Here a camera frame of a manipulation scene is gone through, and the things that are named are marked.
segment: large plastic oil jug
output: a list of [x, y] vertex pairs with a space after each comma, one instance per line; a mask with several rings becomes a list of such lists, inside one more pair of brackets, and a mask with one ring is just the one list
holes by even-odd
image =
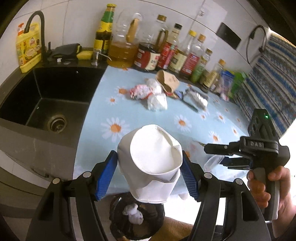
[[38, 23], [32, 23], [26, 34], [22, 29], [23, 24], [18, 26], [16, 49], [20, 70], [26, 73], [41, 60], [41, 38]]
[[123, 10], [116, 22], [112, 34], [107, 63], [117, 68], [130, 68], [138, 52], [139, 39], [137, 32], [142, 16], [132, 13], [130, 9]]

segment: sink drain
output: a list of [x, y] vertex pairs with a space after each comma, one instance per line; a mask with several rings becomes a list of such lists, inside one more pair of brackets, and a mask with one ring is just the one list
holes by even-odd
[[64, 115], [54, 115], [47, 123], [47, 129], [56, 133], [61, 133], [67, 125], [67, 120]]

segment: light blue tablecloth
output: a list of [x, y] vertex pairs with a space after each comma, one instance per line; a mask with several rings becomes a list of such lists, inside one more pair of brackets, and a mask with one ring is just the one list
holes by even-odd
[[[83, 124], [73, 178], [77, 178], [85, 171], [91, 171], [96, 163], [106, 159], [111, 150], [117, 150], [122, 136], [144, 125], [156, 124], [164, 128], [179, 141], [190, 160], [200, 164], [201, 167], [210, 156], [203, 152], [197, 141], [228, 144], [239, 140], [242, 135], [248, 135], [248, 123], [239, 108], [211, 93], [208, 94], [206, 112], [195, 112], [183, 102], [171, 98], [167, 98], [168, 110], [153, 112], [146, 108], [146, 100], [132, 100], [129, 97], [129, 89], [137, 84], [144, 84], [145, 78], [154, 77], [155, 74], [133, 69], [107, 67]], [[178, 90], [183, 91], [186, 88], [188, 85], [180, 82]], [[233, 180], [244, 176], [246, 172], [228, 170], [218, 165], [213, 173], [219, 175], [217, 178]], [[117, 167], [107, 194], [128, 190], [128, 184]], [[184, 192], [186, 186], [181, 177], [173, 194]]]

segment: striped towel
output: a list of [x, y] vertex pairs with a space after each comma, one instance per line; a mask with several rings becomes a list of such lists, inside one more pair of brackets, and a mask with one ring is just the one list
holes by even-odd
[[234, 100], [249, 121], [255, 108], [266, 109], [280, 138], [296, 117], [296, 47], [272, 34]]

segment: yellow detergent jug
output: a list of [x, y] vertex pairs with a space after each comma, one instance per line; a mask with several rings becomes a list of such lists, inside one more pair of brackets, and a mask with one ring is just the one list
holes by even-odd
[[26, 34], [22, 29], [23, 25], [24, 23], [18, 26], [16, 48], [20, 70], [26, 73], [41, 60], [41, 38], [38, 23], [32, 23]]

